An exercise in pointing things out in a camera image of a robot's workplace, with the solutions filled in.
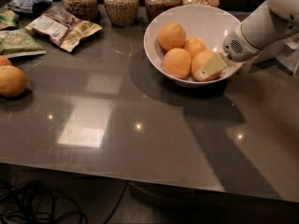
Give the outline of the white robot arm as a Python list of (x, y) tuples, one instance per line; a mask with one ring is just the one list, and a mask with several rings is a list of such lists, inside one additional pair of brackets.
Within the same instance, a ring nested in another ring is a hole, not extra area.
[(299, 0), (265, 0), (222, 42), (227, 63), (263, 62), (283, 50), (299, 33)]

